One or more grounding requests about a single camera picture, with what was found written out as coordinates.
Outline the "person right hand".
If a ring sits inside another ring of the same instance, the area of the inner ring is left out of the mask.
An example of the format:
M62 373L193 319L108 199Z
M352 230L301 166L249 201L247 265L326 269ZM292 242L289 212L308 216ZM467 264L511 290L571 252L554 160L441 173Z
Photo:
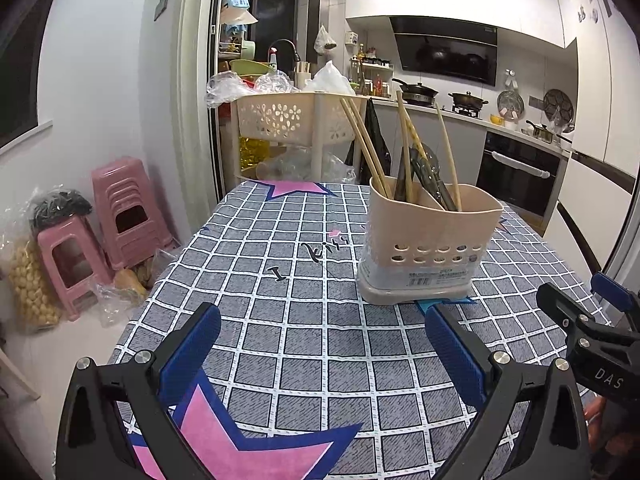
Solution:
M588 441L594 456L622 460L639 447L639 413L596 396L585 408Z

